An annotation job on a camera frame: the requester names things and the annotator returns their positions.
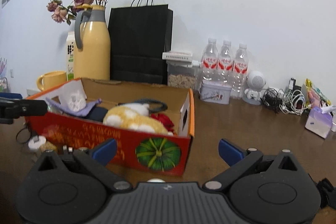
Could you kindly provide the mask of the white green milk carton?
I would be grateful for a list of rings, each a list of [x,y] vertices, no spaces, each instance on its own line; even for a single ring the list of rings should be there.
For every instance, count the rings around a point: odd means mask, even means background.
[[[75,47],[75,32],[68,32],[66,39],[66,61],[67,61],[67,80],[74,79],[74,47]]]

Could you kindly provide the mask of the navy blue fabric roll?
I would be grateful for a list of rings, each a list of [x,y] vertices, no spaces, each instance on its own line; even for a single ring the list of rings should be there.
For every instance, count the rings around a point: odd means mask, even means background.
[[[108,110],[104,107],[95,106],[92,110],[88,113],[84,119],[95,121],[95,122],[103,122]]]

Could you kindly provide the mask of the middle water bottle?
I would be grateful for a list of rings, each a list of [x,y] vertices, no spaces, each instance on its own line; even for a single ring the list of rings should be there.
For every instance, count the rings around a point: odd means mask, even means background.
[[[223,41],[223,46],[221,47],[218,54],[218,76],[219,81],[224,84],[228,84],[230,80],[230,73],[232,71],[234,64],[234,58],[232,57],[231,42],[228,40]]]

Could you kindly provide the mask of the white flat box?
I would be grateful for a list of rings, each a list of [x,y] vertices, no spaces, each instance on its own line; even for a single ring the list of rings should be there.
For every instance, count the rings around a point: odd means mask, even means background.
[[[168,51],[162,54],[162,59],[190,63],[193,60],[193,54],[190,52]]]

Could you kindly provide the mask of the water bottle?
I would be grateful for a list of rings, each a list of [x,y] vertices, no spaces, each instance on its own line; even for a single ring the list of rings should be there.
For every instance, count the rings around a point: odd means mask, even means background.
[[[245,44],[239,44],[239,48],[235,54],[234,66],[232,69],[231,97],[234,99],[240,99],[243,96],[248,64],[249,59],[247,54],[247,46]]]
[[[201,59],[202,80],[212,81],[215,79],[215,71],[218,64],[217,40],[208,39]]]
[[[218,76],[219,81],[224,84],[228,84],[230,80],[230,73],[232,71],[234,64],[234,58],[232,57],[231,42],[228,40],[223,41],[223,46],[221,47],[218,54]]]

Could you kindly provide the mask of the yellow ceramic mug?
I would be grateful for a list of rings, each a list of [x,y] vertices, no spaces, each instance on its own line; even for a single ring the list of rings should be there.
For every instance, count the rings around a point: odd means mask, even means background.
[[[67,75],[65,71],[53,71],[45,73],[37,79],[37,88],[40,91],[45,91],[65,82],[67,82]]]

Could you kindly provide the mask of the white tissue pack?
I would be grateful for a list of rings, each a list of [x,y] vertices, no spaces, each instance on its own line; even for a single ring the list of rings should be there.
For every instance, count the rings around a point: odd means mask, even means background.
[[[87,96],[81,80],[69,81],[60,88],[60,104],[68,106],[71,110],[78,111],[86,106]]]

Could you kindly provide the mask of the colourful snack packet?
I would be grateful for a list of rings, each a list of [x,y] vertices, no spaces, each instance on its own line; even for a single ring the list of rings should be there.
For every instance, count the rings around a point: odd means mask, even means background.
[[[305,80],[305,88],[310,108],[330,106],[331,101],[315,86],[312,80]]]

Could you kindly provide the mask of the yellow thermos jug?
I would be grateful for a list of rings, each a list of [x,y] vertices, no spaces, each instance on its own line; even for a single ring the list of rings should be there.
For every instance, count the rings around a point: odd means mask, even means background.
[[[74,77],[110,79],[110,36],[105,7],[83,4],[76,15]]]

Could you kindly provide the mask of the small white round object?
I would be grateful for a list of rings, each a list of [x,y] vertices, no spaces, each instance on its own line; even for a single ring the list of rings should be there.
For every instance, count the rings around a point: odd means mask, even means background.
[[[28,142],[28,148],[31,152],[36,152],[46,143],[46,138],[42,135],[33,136]]]

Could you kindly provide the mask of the purple knitted cloth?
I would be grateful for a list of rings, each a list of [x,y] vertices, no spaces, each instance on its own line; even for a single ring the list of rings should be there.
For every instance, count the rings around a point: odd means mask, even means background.
[[[45,101],[49,105],[57,108],[58,110],[66,113],[66,114],[75,116],[75,117],[85,117],[85,116],[87,116],[96,105],[99,105],[99,104],[102,103],[102,99],[99,98],[95,101],[86,103],[86,106],[84,108],[82,108],[78,111],[75,111],[75,110],[71,110],[68,106],[57,103],[56,101],[54,101],[50,98],[46,98]]]

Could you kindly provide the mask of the yellow white plush toy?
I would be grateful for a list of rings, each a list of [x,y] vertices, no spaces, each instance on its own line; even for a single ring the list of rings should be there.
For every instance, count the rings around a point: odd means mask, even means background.
[[[174,135],[173,132],[165,128],[162,122],[150,117],[149,104],[127,103],[114,106],[108,110],[102,123],[106,126],[125,130]]]

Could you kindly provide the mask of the right water bottle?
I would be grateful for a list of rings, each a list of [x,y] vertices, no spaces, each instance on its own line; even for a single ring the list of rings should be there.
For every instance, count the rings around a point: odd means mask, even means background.
[[[245,44],[239,44],[239,48],[235,54],[234,66],[232,69],[231,97],[234,99],[240,99],[243,96],[248,64],[249,59],[247,54],[247,46]]]

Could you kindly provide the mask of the black paper shopping bag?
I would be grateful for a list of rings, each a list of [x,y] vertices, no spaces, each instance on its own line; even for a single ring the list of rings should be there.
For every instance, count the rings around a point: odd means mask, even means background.
[[[110,79],[167,85],[162,54],[171,50],[173,10],[153,0],[132,2],[110,11]]]

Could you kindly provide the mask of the purple white tissue box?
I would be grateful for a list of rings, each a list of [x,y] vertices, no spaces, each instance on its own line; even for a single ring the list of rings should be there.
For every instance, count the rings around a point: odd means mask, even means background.
[[[326,139],[330,132],[335,132],[335,105],[311,109],[305,128]]]

